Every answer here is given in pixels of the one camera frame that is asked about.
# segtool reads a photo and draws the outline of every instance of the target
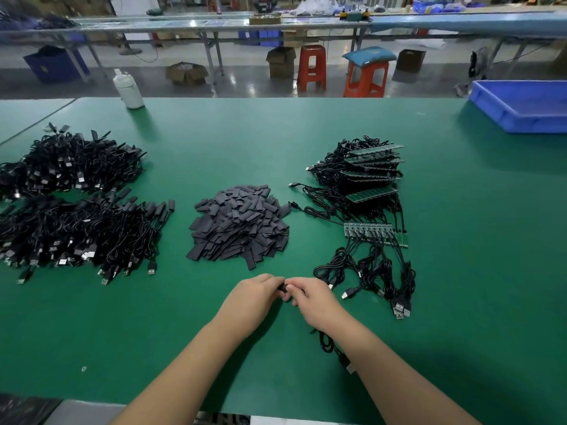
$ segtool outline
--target blue plastic tray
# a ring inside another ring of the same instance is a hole
[[[567,80],[478,80],[469,99],[508,133],[567,133]]]

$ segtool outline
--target orange plastic stool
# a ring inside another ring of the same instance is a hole
[[[360,81],[351,82],[351,77],[353,75],[354,63],[350,63],[349,75],[346,78],[345,92],[343,97],[355,97],[355,98],[384,98],[384,91],[386,90],[386,78],[388,77],[388,61],[376,61],[372,64],[368,64],[362,67],[360,70]],[[374,77],[374,72],[376,70],[384,69],[384,78],[382,79],[382,85],[376,85],[372,83],[372,78]]]
[[[309,58],[315,56],[315,67],[309,67]],[[327,89],[327,57],[325,48],[321,45],[302,46],[299,54],[299,71],[297,73],[297,88],[307,91],[308,82],[321,82],[322,89]]]

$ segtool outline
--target blue crate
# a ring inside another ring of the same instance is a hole
[[[269,42],[260,42],[260,46],[283,46],[284,45],[284,34],[280,30],[268,30],[260,31],[260,38],[266,37],[281,37],[281,40],[270,40]]]
[[[258,38],[258,36],[258,31],[238,31],[238,38],[240,40],[245,40],[245,45],[259,46],[260,42],[258,40],[250,41],[250,39]]]
[[[73,50],[81,69],[86,75],[89,69],[77,49]],[[36,53],[24,56],[25,62],[42,83],[64,83],[80,77],[65,49],[44,46]]]
[[[508,133],[567,133],[567,80],[478,80],[469,99]]]

